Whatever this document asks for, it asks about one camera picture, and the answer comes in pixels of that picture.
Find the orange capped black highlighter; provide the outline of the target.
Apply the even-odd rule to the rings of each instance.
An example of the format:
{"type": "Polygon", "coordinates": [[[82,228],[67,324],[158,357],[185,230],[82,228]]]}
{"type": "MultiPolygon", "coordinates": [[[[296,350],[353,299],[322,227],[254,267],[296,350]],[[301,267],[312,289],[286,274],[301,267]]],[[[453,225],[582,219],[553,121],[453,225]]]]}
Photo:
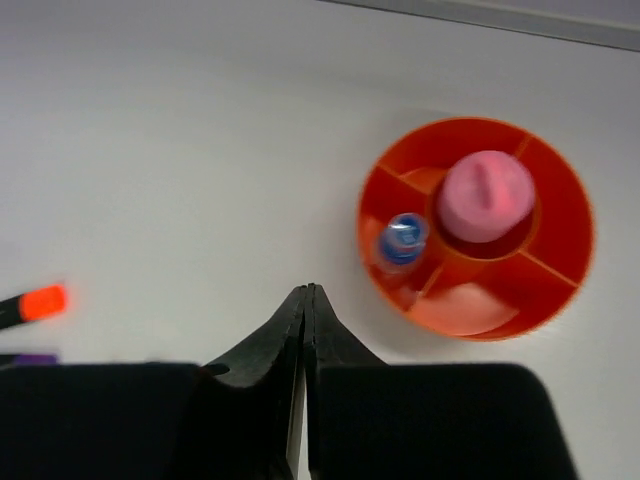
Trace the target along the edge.
{"type": "Polygon", "coordinates": [[[62,285],[51,285],[23,293],[0,303],[0,328],[21,326],[62,313],[67,305],[62,285]]]}

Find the pink capped clear tube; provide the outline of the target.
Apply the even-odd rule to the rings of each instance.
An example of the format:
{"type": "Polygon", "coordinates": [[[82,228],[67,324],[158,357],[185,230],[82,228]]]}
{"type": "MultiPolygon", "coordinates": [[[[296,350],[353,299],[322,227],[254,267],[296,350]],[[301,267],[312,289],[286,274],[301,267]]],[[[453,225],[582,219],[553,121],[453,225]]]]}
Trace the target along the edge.
{"type": "Polygon", "coordinates": [[[465,156],[446,174],[436,198],[444,229],[470,243],[495,241],[534,208],[535,186],[515,156],[484,150],[465,156]]]}

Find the small blue spray bottle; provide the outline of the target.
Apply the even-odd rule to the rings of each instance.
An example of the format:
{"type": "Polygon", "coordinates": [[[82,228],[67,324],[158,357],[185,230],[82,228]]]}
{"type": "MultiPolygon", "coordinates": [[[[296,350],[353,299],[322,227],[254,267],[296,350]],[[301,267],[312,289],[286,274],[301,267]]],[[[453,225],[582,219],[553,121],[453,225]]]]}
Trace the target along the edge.
{"type": "Polygon", "coordinates": [[[423,258],[429,233],[426,219],[417,213],[394,216],[374,243],[376,265],[387,275],[409,273],[423,258]]]}

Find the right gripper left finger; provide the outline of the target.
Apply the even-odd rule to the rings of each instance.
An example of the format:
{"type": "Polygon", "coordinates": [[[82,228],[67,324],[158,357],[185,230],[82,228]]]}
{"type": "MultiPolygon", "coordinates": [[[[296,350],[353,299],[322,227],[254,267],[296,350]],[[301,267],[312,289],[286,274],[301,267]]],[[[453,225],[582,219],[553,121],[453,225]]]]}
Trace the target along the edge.
{"type": "Polygon", "coordinates": [[[304,410],[304,304],[294,288],[275,313],[205,370],[218,389],[216,436],[237,479],[295,479],[304,410]]]}

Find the purple capped black highlighter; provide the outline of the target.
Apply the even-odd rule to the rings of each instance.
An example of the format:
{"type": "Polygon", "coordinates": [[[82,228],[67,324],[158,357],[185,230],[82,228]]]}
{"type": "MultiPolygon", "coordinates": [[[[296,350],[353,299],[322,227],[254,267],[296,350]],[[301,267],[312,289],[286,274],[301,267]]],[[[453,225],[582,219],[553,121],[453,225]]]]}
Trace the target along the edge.
{"type": "Polygon", "coordinates": [[[16,366],[48,366],[56,365],[58,357],[55,354],[0,354],[0,368],[6,369],[16,366]]]}

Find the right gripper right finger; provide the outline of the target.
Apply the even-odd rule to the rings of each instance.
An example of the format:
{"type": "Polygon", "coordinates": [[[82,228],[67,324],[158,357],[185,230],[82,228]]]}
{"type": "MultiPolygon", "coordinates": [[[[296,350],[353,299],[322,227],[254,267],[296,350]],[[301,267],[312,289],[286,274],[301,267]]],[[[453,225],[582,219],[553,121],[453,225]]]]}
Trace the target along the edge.
{"type": "Polygon", "coordinates": [[[303,362],[307,400],[308,467],[320,479],[320,373],[329,367],[386,367],[337,317],[322,285],[306,286],[303,362]]]}

